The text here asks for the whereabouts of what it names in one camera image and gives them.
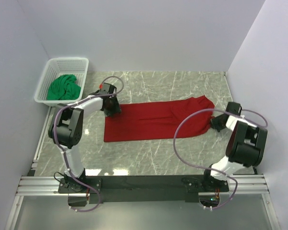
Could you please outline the red t-shirt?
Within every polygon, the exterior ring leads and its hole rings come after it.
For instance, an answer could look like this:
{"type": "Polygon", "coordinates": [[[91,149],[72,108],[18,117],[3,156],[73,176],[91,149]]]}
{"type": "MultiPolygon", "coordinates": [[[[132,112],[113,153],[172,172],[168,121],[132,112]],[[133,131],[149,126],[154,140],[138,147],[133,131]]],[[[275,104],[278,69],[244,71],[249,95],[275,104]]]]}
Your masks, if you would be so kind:
{"type": "Polygon", "coordinates": [[[169,139],[175,136],[179,124],[190,118],[176,135],[190,138],[202,135],[210,128],[214,104],[205,96],[168,102],[122,104],[121,113],[105,119],[104,142],[169,139]]]}

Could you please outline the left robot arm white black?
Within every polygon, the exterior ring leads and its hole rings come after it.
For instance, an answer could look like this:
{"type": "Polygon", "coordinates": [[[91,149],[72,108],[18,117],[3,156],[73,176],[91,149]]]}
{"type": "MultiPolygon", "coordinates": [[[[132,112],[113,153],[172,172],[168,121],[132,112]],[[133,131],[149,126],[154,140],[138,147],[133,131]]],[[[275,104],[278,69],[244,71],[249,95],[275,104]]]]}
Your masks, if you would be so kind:
{"type": "Polygon", "coordinates": [[[117,94],[121,90],[102,82],[99,89],[86,98],[71,104],[58,104],[52,118],[48,136],[60,150],[64,162],[64,177],[74,192],[86,188],[85,168],[78,144],[82,138],[84,118],[102,111],[106,117],[121,112],[117,94]]]}

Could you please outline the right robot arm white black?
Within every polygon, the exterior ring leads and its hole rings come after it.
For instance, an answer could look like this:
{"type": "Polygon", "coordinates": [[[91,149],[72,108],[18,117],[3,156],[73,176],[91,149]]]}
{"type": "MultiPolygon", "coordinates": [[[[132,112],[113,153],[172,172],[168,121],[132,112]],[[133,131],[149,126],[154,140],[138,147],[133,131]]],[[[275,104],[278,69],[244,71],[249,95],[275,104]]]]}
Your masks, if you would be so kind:
{"type": "Polygon", "coordinates": [[[226,112],[210,121],[211,128],[220,132],[227,128],[232,131],[225,156],[204,171],[201,186],[206,191],[220,188],[227,182],[227,175],[232,176],[239,170],[258,166],[264,154],[267,130],[242,117],[242,107],[239,103],[229,102],[226,112]]]}

